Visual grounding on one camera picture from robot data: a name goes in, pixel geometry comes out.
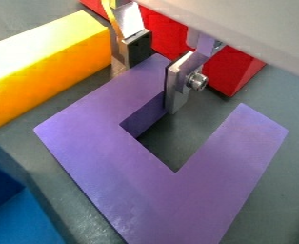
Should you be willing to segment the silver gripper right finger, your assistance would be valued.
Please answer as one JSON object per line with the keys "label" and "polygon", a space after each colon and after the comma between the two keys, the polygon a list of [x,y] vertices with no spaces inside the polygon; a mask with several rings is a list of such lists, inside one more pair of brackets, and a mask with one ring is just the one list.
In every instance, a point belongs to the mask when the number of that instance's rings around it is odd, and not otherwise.
{"label": "silver gripper right finger", "polygon": [[164,106],[169,114],[175,114],[187,103],[189,92],[201,92],[208,83],[203,67],[212,55],[223,48],[223,43],[199,31],[187,34],[188,51],[165,70]]}

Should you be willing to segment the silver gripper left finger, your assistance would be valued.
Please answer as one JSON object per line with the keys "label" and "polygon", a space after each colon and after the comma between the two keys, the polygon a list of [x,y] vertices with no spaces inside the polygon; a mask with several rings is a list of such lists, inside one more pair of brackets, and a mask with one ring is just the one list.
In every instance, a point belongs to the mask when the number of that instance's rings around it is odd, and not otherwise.
{"label": "silver gripper left finger", "polygon": [[132,0],[100,0],[114,33],[122,63],[135,67],[152,56],[152,33],[145,28],[140,6]]}

